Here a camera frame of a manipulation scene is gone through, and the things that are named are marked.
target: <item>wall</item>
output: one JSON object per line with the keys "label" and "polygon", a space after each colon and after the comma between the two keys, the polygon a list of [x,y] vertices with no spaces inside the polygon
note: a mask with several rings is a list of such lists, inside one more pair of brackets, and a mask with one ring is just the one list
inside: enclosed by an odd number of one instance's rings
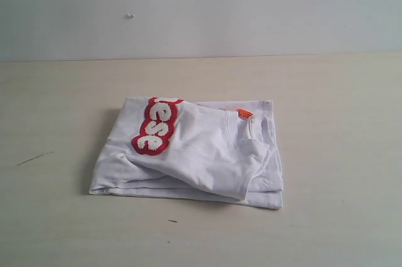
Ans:
{"label": "wall", "polygon": [[401,0],[0,0],[0,7],[0,61],[402,50]]}

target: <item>folded white t-shirt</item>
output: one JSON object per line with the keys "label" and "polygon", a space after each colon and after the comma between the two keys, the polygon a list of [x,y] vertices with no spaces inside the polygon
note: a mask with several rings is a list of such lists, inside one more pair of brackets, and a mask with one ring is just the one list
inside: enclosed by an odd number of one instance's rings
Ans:
{"label": "folded white t-shirt", "polygon": [[[223,110],[238,107],[254,116],[245,121]],[[282,188],[271,101],[128,98],[90,192],[279,208]]]}

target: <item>scratch on table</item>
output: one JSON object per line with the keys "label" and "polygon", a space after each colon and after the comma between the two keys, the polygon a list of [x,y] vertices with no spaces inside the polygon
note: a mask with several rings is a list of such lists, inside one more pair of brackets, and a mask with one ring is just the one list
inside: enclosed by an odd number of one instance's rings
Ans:
{"label": "scratch on table", "polygon": [[28,160],[25,160],[25,161],[23,161],[23,162],[21,162],[21,163],[18,163],[16,166],[23,165],[24,163],[30,162],[30,161],[32,161],[32,160],[38,159],[38,158],[40,158],[40,157],[42,157],[42,156],[49,155],[49,154],[52,154],[52,153],[54,153],[54,152],[47,152],[47,153],[45,153],[45,154],[41,154],[41,155],[32,157],[31,159],[28,159]]}

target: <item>red and white logo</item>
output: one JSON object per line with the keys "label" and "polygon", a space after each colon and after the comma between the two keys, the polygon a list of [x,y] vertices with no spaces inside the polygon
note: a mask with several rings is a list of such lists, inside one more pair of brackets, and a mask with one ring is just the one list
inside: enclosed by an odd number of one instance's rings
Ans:
{"label": "red and white logo", "polygon": [[149,100],[139,135],[131,140],[137,153],[155,156],[168,147],[169,139],[175,131],[176,105],[182,101],[166,97],[152,97]]}

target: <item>white table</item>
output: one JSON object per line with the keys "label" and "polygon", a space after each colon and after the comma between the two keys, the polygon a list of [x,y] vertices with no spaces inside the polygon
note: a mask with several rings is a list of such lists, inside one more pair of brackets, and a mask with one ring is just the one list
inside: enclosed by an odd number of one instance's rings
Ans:
{"label": "white table", "polygon": [[[140,95],[273,99],[285,206],[88,195]],[[2,63],[0,104],[1,266],[402,264],[402,53]]]}

